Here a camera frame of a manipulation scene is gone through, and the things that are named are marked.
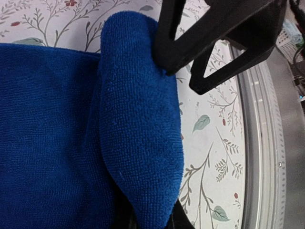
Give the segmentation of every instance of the gray floor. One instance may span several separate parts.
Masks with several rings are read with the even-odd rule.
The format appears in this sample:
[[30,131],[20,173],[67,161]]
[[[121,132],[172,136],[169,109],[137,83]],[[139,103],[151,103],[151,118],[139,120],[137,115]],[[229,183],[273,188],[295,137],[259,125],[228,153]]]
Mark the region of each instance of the gray floor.
[[305,228],[305,118],[288,62],[274,50],[267,60],[285,139],[287,194],[284,229]]

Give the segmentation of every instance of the floral tablecloth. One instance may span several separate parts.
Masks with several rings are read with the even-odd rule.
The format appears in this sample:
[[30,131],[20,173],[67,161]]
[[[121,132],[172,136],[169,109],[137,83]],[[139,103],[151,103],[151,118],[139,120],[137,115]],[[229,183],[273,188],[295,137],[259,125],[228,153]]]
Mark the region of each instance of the floral tablecloth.
[[[158,20],[161,3],[161,0],[2,0],[0,42],[99,52],[100,33],[110,15],[133,10]],[[208,9],[203,0],[187,1],[176,37]],[[230,58],[227,44],[218,42],[206,75],[224,66]],[[197,229],[239,229],[245,146],[236,80],[233,78],[199,96],[188,87],[189,79],[187,65],[177,74],[185,151],[179,199]]]

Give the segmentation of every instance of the folded towel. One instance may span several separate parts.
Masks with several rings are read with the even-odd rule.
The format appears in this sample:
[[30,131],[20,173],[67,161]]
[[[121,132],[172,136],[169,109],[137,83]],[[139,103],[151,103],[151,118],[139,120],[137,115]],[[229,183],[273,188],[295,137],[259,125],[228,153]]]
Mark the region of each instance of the folded towel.
[[183,174],[174,77],[157,23],[111,16],[101,55],[0,44],[0,228],[109,229],[115,190],[140,228],[166,226]]

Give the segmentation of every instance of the wire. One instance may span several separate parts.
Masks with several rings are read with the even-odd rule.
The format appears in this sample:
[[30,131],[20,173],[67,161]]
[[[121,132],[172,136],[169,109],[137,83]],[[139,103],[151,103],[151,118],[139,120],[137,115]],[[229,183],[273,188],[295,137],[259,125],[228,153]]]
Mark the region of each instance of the wire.
[[296,64],[296,59],[298,56],[301,54],[301,51],[305,48],[305,43],[296,51],[295,56],[294,56],[294,66],[296,70],[299,72],[299,74],[303,77],[305,77],[305,73],[299,69],[299,67]]

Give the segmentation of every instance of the blue towel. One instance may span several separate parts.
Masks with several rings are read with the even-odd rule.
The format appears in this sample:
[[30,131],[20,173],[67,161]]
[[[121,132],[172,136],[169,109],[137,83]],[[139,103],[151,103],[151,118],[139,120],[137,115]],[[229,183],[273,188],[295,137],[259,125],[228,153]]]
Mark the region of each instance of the blue towel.
[[163,229],[183,148],[176,79],[151,56],[157,23],[111,16],[101,54],[0,44],[0,228],[109,229],[115,189]]

